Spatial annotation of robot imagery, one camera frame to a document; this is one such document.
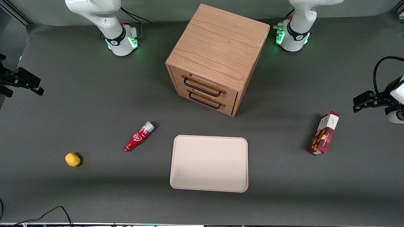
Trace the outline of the right gripper body dark grey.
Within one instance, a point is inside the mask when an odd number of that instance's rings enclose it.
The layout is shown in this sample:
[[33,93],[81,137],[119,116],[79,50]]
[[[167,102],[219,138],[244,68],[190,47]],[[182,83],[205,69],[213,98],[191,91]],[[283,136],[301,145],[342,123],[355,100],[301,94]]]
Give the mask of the right gripper body dark grey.
[[0,72],[0,93],[6,97],[12,97],[13,91],[7,86],[19,88],[17,73],[19,70],[1,70]]

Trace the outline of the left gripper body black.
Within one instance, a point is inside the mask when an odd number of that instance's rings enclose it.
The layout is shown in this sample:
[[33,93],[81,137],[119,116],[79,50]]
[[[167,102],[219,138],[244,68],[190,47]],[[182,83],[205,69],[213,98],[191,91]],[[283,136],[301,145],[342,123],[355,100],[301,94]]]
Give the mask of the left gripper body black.
[[383,92],[379,92],[377,88],[376,79],[373,79],[373,86],[378,100],[383,104],[396,108],[403,108],[403,78],[398,77],[391,83],[389,83]]

